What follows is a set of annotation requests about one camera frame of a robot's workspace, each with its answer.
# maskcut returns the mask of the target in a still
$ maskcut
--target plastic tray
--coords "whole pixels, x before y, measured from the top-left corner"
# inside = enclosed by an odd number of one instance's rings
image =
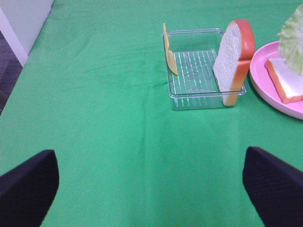
[[[219,90],[213,65],[223,35],[221,29],[170,31],[167,35],[179,74],[172,73],[167,65],[172,109],[230,107],[223,105],[222,97],[246,93],[244,85],[240,91]]]

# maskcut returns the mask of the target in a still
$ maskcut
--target lettuce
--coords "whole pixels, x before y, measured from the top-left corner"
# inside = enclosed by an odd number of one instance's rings
[[[278,36],[280,56],[292,71],[303,76],[303,4],[285,22]]]

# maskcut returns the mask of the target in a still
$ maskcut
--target floor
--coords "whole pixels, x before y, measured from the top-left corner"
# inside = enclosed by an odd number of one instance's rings
[[[0,32],[0,114],[21,71],[20,62]]]

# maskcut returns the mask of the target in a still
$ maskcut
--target green tablecloth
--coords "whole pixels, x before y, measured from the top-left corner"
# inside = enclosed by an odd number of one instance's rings
[[[0,117],[0,174],[55,149],[60,187],[43,226],[262,226],[242,185],[248,146],[303,169],[303,121],[250,80],[236,107],[173,111],[168,31],[245,18],[276,41],[299,0],[56,0]]]

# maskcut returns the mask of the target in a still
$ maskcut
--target toy bread slice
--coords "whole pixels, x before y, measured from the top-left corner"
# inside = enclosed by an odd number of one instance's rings
[[[255,37],[249,21],[233,20],[222,37],[213,67],[220,91],[241,90],[254,53]],[[223,104],[235,105],[237,99],[238,95],[225,96]]]
[[[284,58],[269,58],[265,67],[282,103],[297,102],[303,99],[303,76],[292,71]]]

